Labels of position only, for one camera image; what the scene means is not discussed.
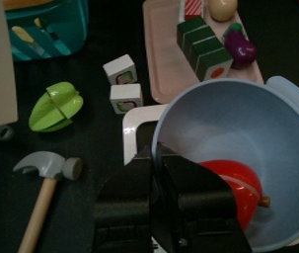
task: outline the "white box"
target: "white box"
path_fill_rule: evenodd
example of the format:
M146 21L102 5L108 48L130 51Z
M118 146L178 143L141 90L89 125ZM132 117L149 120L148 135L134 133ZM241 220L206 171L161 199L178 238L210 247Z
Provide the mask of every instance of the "white box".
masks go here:
M116 113L126 114L133 108L145 105L142 85L140 83L113 85L110 99Z
M106 63L104 69L112 85L137 83L137 68L128 54Z

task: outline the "green toy food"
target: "green toy food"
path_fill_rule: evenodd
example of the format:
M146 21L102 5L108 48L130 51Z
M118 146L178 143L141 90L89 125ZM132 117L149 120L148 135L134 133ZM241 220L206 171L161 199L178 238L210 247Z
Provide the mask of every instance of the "green toy food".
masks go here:
M33 131L57 131L73 123L71 117L83 105L79 92L69 82L57 83L47 88L30 117Z

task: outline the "wooden hammer handle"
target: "wooden hammer handle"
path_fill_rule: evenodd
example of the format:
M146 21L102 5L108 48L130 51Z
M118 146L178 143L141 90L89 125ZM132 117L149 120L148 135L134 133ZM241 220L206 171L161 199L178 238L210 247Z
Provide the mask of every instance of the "wooden hammer handle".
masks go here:
M34 253L38 245L45 220L50 209L50 201L57 186L57 179L45 178L35 209L30 219L27 231L21 244L19 253Z

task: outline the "toy basket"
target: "toy basket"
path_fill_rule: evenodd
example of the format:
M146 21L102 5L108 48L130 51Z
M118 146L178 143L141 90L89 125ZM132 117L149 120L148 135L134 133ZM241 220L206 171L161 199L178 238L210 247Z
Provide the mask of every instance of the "toy basket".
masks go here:
M15 61L70 55L87 37L87 0L54 0L6 11Z

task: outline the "dark background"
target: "dark background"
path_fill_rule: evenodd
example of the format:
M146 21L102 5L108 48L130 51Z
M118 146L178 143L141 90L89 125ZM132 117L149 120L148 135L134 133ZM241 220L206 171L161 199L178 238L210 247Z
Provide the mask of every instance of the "dark background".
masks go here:
M240 14L258 49L264 79L283 75L299 86L296 1L241 0ZM81 157L85 168L78 181L63 180L57 186L38 252L91 252L97 194L124 166L124 116L114 113L102 66L126 53L132 56L146 106L153 105L144 25L144 0L90 1L83 49L67 57L15 63L19 121L11 124L15 138L0 142L0 252L19 249L43 182L37 174L26 176L13 169L26 155L41 150ZM53 133L33 132L29 118L35 103L46 88L61 81L74 84L85 106L71 126ZM299 253L299 245L276 252Z

